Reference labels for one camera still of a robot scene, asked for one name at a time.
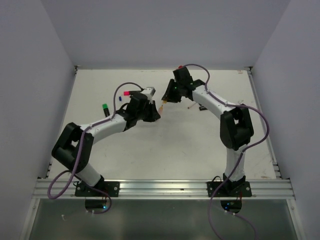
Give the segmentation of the orange highlighter pen body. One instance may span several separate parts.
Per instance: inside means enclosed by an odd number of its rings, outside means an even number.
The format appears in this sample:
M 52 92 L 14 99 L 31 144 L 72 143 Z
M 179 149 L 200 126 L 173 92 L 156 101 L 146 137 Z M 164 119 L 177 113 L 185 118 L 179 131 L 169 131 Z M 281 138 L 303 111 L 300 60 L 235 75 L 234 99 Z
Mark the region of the orange highlighter pen body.
M 163 106 L 163 105 L 161 105 L 161 106 L 159 107 L 159 109 L 158 109 L 158 113 L 159 113 L 160 116 L 161 116 L 162 113 L 163 113 L 163 109 L 164 109 L 164 106 Z

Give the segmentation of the purple capped black highlighter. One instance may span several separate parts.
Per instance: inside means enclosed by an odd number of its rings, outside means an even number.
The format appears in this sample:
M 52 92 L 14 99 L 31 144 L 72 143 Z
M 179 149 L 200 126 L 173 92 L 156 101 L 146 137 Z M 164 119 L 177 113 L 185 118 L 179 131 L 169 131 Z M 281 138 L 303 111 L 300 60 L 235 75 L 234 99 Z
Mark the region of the purple capped black highlighter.
M 207 110 L 207 108 L 204 107 L 204 106 L 200 106 L 200 107 L 199 107 L 199 110 L 200 110 L 200 111 L 205 111 L 205 110 Z

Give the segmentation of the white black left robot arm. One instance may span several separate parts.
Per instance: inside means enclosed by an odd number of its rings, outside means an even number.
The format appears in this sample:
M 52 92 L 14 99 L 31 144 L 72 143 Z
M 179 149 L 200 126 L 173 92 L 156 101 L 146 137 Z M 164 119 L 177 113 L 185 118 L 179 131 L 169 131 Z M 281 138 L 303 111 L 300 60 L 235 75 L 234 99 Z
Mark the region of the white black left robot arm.
M 114 134 L 134 127 L 138 121 L 153 123 L 160 119 L 153 95 L 144 89 L 130 96 L 130 101 L 112 117 L 91 124 L 67 124 L 54 145 L 51 155 L 86 184 L 92 196 L 104 190 L 104 178 L 89 163 L 93 145 Z

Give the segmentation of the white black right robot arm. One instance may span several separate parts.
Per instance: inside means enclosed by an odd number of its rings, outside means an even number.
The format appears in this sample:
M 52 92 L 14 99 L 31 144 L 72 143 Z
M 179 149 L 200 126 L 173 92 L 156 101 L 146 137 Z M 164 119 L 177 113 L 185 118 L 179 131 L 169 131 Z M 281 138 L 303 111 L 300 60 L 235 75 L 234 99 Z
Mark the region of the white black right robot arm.
M 202 80 L 193 80 L 189 70 L 181 66 L 173 71 L 162 100 L 179 103 L 185 97 L 205 107 L 219 119 L 219 137 L 226 147 L 226 168 L 223 182 L 214 188 L 219 193 L 235 196 L 246 181 L 244 150 L 254 135 L 249 110 L 244 105 L 234 105 L 215 96 Z

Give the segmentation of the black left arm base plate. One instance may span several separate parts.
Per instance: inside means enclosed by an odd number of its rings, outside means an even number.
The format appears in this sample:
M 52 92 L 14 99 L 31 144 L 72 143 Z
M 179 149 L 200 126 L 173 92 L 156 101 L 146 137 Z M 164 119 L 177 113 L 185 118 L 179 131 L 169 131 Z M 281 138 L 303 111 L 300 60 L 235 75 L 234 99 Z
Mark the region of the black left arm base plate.
M 120 182 L 119 181 L 100 181 L 95 186 L 88 186 L 82 181 L 75 181 L 76 197 L 105 197 L 106 194 L 111 198 L 119 196 Z

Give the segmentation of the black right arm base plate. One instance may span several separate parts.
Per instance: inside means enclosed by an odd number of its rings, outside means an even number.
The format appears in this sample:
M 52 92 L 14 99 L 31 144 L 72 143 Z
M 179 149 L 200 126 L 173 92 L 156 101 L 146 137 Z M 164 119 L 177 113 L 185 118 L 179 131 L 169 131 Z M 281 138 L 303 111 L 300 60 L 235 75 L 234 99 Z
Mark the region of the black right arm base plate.
M 213 195 L 222 181 L 208 181 L 206 183 L 207 194 L 209 197 Z M 248 181 L 244 182 L 227 182 L 221 186 L 214 194 L 215 198 L 236 198 L 236 197 L 252 197 L 252 190 Z

